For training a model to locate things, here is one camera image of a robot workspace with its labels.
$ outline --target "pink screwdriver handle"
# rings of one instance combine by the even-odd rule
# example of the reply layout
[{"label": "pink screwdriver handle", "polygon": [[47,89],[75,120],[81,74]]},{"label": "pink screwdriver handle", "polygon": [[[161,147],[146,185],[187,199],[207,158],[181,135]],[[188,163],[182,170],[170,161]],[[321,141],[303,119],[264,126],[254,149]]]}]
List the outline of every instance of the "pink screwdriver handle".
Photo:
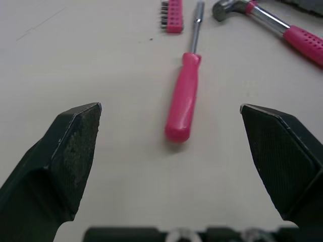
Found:
[{"label": "pink screwdriver handle", "polygon": [[183,143],[190,137],[201,56],[185,53],[182,61],[165,126],[166,137],[174,143]]},{"label": "pink screwdriver handle", "polygon": [[284,38],[303,55],[323,66],[323,39],[296,26],[286,30]]}]

